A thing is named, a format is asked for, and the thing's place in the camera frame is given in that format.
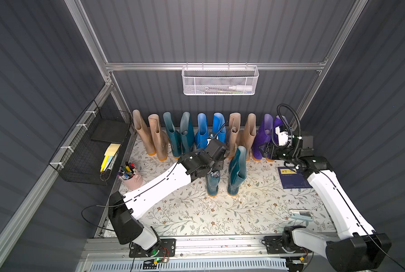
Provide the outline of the beige rain boot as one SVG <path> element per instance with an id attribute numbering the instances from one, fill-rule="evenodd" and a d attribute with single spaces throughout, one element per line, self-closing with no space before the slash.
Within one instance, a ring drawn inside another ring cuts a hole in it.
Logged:
<path id="1" fill-rule="evenodd" d="M 246 149 L 246 160 L 250 160 L 251 147 L 256 137 L 256 115 L 250 113 L 247 117 L 244 129 L 239 132 L 239 146 L 243 146 Z"/>
<path id="2" fill-rule="evenodd" d="M 228 129 L 226 134 L 227 157 L 232 159 L 235 153 L 235 145 L 241 126 L 241 114 L 231 113 L 229 116 Z"/>
<path id="3" fill-rule="evenodd" d="M 148 121 L 154 147 L 157 153 L 157 158 L 160 161 L 165 161 L 167 159 L 168 139 L 167 135 L 162 131 L 159 115 L 151 114 L 148 117 Z"/>
<path id="4" fill-rule="evenodd" d="M 141 116 L 139 110 L 134 109 L 132 112 L 133 116 L 133 123 L 136 132 L 138 133 L 139 137 L 141 138 L 146 152 L 149 156 L 156 155 L 156 148 L 154 147 L 152 135 L 150 129 L 147 127 L 144 119 Z"/>

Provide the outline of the teal front boot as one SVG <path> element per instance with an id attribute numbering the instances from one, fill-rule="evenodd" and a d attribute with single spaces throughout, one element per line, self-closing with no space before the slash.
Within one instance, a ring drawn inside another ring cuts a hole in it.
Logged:
<path id="1" fill-rule="evenodd" d="M 231 196 L 236 196 L 239 187 L 247 177 L 246 170 L 246 148 L 239 146 L 235 152 L 233 159 L 229 164 L 229 181 L 227 185 L 227 192 Z"/>
<path id="2" fill-rule="evenodd" d="M 219 170 L 209 172 L 206 175 L 207 192 L 209 196 L 216 197 L 221 174 Z"/>

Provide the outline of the purple front boot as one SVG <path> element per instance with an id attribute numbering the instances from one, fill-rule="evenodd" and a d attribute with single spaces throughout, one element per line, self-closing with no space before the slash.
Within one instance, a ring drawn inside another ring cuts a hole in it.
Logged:
<path id="1" fill-rule="evenodd" d="M 252 144 L 252 158 L 255 161 L 261 161 L 263 155 L 260 147 L 271 141 L 271 130 L 273 129 L 273 117 L 270 114 L 265 114 L 264 119 L 257 131 L 256 137 Z"/>
<path id="2" fill-rule="evenodd" d="M 274 162 L 276 159 L 276 156 L 277 156 L 276 147 L 274 145 L 274 142 L 275 142 L 275 144 L 277 144 L 275 129 L 278 126 L 284 126 L 284 124 L 282 122 L 282 119 L 280 119 L 279 116 L 276 116 L 274 123 L 273 123 L 273 129 L 271 130 L 271 141 L 269 143 L 267 143 L 266 147 L 265 147 L 266 160 L 269 162 Z"/>

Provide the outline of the blue rain boot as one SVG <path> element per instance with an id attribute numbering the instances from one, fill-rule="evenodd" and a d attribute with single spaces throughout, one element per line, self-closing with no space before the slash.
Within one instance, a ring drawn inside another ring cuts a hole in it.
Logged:
<path id="1" fill-rule="evenodd" d="M 226 138 L 226 125 L 225 125 L 225 118 L 222 113 L 215 113 L 213 118 L 213 128 L 212 133 L 214 134 L 215 138 L 225 143 Z"/>
<path id="2" fill-rule="evenodd" d="M 205 113 L 198 114 L 198 131 L 195 135 L 196 148 L 206 148 L 208 145 L 209 131 Z"/>

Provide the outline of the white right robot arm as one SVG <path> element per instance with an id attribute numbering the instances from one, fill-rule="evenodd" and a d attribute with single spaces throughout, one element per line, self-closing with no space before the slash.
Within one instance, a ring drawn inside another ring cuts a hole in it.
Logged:
<path id="1" fill-rule="evenodd" d="M 293 164 L 294 170 L 314 188 L 321 198 L 337 231 L 337 237 L 318 234 L 304 226 L 285 227 L 281 244 L 287 252 L 308 249 L 325 257 L 337 272 L 357 272 L 379 268 L 392 243 L 384 233 L 377 233 L 356 209 L 340 185 L 328 160 L 322 156 L 299 154 L 299 137 L 295 147 L 273 142 L 259 146 L 262 155 Z"/>

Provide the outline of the dark teal boot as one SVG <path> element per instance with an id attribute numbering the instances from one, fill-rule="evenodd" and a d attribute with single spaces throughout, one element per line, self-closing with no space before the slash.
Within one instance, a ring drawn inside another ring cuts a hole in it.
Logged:
<path id="1" fill-rule="evenodd" d="M 180 137 L 183 154 L 192 151 L 195 141 L 195 135 L 190 112 L 184 112 L 182 114 L 180 123 Z"/>
<path id="2" fill-rule="evenodd" d="M 173 124 L 171 113 L 165 112 L 163 114 L 163 120 L 165 122 L 166 133 L 170 141 L 173 157 L 180 158 L 182 155 L 181 138 Z"/>

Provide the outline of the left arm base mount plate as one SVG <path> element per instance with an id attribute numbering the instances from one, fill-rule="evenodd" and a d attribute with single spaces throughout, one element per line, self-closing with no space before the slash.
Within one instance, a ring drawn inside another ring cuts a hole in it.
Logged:
<path id="1" fill-rule="evenodd" d="M 151 248 L 144 250 L 139 245 L 131 243 L 129 246 L 130 258 L 164 258 L 174 257 L 176 249 L 176 239 L 161 239 Z"/>

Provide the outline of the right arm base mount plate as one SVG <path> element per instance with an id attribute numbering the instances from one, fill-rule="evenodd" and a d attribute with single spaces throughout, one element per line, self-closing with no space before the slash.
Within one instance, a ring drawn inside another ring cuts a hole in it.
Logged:
<path id="1" fill-rule="evenodd" d="M 269 235 L 264 236 L 260 241 L 269 255 L 294 253 L 290 247 L 291 238 L 288 235 Z"/>

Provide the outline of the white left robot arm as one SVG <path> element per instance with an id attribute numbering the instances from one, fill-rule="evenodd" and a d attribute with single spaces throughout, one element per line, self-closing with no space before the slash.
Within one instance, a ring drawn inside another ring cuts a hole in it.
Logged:
<path id="1" fill-rule="evenodd" d="M 120 244 L 135 244 L 149 255 L 156 254 L 161 240 L 152 227 L 139 219 L 173 191 L 218 170 L 225 159 L 226 144 L 218 139 L 182 155 L 166 172 L 142 187 L 124 195 L 113 193 L 109 199 L 108 218 Z"/>

